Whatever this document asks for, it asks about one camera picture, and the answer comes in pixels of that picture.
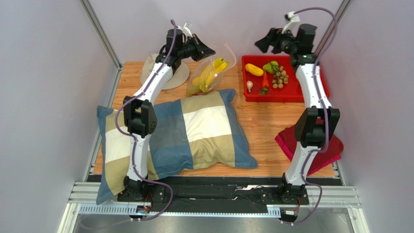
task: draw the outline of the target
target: clear plastic bag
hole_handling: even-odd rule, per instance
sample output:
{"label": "clear plastic bag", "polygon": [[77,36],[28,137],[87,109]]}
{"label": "clear plastic bag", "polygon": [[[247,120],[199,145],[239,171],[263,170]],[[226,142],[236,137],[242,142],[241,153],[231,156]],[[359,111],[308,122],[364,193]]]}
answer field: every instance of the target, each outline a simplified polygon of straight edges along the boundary
{"label": "clear plastic bag", "polygon": [[188,97],[207,94],[222,81],[224,73],[236,64],[236,56],[226,42],[215,42],[209,47],[216,54],[206,58],[191,74],[187,85]]}

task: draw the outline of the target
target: wooden tabletop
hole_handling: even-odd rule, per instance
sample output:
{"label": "wooden tabletop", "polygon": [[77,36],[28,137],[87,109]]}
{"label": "wooden tabletop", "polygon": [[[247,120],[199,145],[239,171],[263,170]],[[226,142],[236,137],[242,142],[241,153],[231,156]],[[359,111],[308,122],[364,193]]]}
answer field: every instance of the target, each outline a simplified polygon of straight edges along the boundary
{"label": "wooden tabletop", "polygon": [[[125,63],[112,108],[120,108],[123,98],[125,96],[132,96],[142,86],[139,82],[139,77],[141,76],[143,64],[143,62]],[[196,62],[188,62],[186,64],[190,68],[190,73],[198,65]],[[275,141],[275,137],[280,131],[297,122],[303,113],[304,104],[246,102],[243,94],[243,76],[241,70],[241,64],[237,64],[226,71],[222,82],[215,90],[226,88],[236,90],[236,96],[232,104],[236,109],[239,123],[243,127],[247,140],[249,141],[250,154],[256,159],[259,166],[254,169],[245,169],[217,163],[206,169],[183,171],[180,175],[268,177],[282,176],[288,169],[291,162]],[[185,98],[186,93],[187,83],[171,91],[161,91],[155,103]],[[102,164],[103,160],[100,150],[93,170],[94,174],[102,173]],[[312,176],[332,177],[334,176],[332,166],[326,166],[312,174]]]}

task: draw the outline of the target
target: checkered pillow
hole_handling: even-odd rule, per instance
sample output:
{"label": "checkered pillow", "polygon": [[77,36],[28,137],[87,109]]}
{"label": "checkered pillow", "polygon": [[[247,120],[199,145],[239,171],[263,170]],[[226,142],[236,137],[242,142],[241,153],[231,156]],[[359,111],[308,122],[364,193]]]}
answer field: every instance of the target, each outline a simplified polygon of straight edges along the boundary
{"label": "checkered pillow", "polygon": [[[249,145],[231,105],[236,91],[226,89],[154,106],[158,119],[150,139],[148,178],[158,180],[184,169],[207,168],[217,162],[255,168]],[[100,204],[121,192],[129,167],[130,139],[115,128],[116,110],[98,107],[103,138],[103,175],[98,192]],[[123,113],[119,116],[123,124]]]}

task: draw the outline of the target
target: folded cloth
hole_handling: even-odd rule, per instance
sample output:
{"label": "folded cloth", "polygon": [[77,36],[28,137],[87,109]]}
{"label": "folded cloth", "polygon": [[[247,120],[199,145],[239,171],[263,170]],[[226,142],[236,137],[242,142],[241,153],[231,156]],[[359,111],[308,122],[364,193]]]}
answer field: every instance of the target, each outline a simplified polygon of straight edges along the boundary
{"label": "folded cloth", "polygon": [[[293,159],[294,152],[296,150],[297,141],[294,137],[294,125],[286,128],[279,133],[275,138],[276,142],[285,152],[290,161]],[[332,136],[329,141],[329,147],[325,153],[317,153],[313,162],[309,168],[308,175],[311,175],[321,168],[341,159],[341,152],[344,150],[344,145],[335,135]]]}

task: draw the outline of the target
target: white wall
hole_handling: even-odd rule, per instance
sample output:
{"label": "white wall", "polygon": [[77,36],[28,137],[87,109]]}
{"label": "white wall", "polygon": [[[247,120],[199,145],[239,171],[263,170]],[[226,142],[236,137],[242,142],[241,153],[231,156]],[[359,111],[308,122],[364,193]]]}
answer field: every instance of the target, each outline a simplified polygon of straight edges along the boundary
{"label": "white wall", "polygon": [[[262,54],[254,43],[271,27],[282,28],[284,15],[307,7],[326,7],[336,12],[341,0],[90,0],[118,58],[145,61],[165,44],[170,19],[177,25],[193,23],[191,31],[209,45],[225,41],[238,60]],[[300,14],[303,23],[318,26],[315,47],[331,18],[326,13]]]}
{"label": "white wall", "polygon": [[322,58],[341,164],[371,232],[413,232],[414,2],[353,1]]}
{"label": "white wall", "polygon": [[0,232],[56,232],[116,70],[79,1],[0,6]]}

